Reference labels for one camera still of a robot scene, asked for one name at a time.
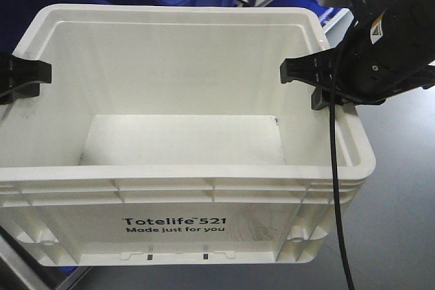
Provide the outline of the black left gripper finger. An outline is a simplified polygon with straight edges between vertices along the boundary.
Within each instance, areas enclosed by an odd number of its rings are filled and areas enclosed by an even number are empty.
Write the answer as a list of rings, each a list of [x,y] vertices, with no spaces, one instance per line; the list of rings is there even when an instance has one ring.
[[[40,83],[22,84],[16,87],[1,86],[1,105],[9,105],[22,98],[33,98],[40,94]]]
[[[51,83],[52,65],[1,53],[1,80],[5,83]]]

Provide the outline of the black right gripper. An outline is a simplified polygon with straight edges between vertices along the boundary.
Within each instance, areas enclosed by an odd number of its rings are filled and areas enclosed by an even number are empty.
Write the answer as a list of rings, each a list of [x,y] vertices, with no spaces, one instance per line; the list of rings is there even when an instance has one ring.
[[[404,92],[434,86],[434,21],[419,7],[389,7],[374,18],[354,18],[338,48],[334,98],[315,88],[314,111],[329,107],[332,100],[340,106],[380,105]],[[279,68],[280,81],[331,85],[335,55],[333,48],[286,58]]]

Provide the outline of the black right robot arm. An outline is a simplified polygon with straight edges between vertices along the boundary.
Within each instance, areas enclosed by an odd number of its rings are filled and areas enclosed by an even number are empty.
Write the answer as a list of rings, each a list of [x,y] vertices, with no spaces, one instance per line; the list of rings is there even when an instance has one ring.
[[[314,86],[311,108],[380,105],[434,86],[434,0],[317,0],[347,8],[354,21],[335,47],[280,66],[281,83]]]

